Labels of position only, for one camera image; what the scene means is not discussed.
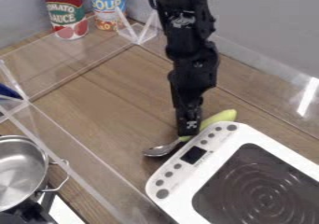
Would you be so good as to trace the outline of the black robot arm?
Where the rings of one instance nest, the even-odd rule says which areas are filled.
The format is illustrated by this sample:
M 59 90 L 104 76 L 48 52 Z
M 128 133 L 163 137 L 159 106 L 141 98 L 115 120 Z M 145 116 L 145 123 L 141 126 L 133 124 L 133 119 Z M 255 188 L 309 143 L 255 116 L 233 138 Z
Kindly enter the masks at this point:
M 209 40 L 216 19 L 208 0 L 148 0 L 167 38 L 165 55 L 180 136 L 199 133 L 203 93 L 216 86 L 219 52 Z

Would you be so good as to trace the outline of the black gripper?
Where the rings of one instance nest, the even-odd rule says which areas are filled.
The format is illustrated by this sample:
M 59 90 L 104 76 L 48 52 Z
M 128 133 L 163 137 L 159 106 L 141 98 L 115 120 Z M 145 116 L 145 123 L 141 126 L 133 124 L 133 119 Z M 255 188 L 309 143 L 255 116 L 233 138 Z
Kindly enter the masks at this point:
M 173 60 L 173 70 L 168 73 L 175 109 L 177 109 L 179 136 L 199 133 L 201 108 L 181 109 L 188 105 L 200 106 L 201 94 L 216 85 L 219 54 L 215 44 L 204 47 L 187 58 Z

